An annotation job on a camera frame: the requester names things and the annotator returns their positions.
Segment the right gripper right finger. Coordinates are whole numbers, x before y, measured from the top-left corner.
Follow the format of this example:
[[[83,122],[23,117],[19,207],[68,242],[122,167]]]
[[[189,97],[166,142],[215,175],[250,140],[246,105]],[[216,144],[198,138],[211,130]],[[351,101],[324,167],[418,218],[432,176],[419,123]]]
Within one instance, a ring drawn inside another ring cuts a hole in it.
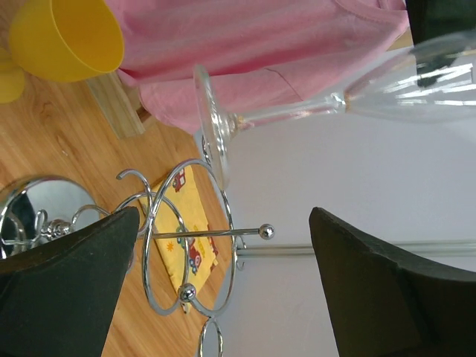
[[[475,273],[415,255],[314,208],[309,216],[340,356],[473,356]]]

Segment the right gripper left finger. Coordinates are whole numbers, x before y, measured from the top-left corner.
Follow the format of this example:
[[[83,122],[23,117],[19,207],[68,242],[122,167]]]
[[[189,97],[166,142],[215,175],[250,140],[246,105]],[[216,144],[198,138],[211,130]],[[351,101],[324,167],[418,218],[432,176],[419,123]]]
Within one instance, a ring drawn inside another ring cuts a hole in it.
[[[124,208],[1,261],[2,356],[100,356],[140,223]]]

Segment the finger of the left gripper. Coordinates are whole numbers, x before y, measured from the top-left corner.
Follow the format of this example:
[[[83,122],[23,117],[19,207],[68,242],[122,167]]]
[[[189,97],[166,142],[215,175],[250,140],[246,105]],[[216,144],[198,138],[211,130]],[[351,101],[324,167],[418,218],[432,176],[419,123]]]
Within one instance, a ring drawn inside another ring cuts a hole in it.
[[[444,39],[448,54],[438,54],[433,59],[417,54],[416,73],[419,86],[433,86],[442,77],[436,70],[453,66],[457,54],[475,46],[475,2],[407,1],[406,8],[414,45]]]

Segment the clear wine glass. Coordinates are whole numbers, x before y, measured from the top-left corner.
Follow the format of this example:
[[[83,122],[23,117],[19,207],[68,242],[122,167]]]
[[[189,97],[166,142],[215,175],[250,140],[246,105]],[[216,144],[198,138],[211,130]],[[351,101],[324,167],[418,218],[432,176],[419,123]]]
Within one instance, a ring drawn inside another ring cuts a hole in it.
[[[245,113],[221,108],[209,74],[198,65],[196,87],[205,155],[218,187],[230,182],[228,148],[241,132],[314,115],[362,115],[414,123],[475,119],[475,31],[421,42],[368,71],[343,91]]]

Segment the orange plastic wine glass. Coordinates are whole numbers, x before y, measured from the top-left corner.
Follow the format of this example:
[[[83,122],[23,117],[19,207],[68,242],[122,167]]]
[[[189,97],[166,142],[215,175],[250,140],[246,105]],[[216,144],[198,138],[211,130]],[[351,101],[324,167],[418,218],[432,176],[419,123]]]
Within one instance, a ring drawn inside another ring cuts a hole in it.
[[[109,74],[123,34],[104,1],[2,1],[1,102],[21,97],[25,74],[72,83]]]

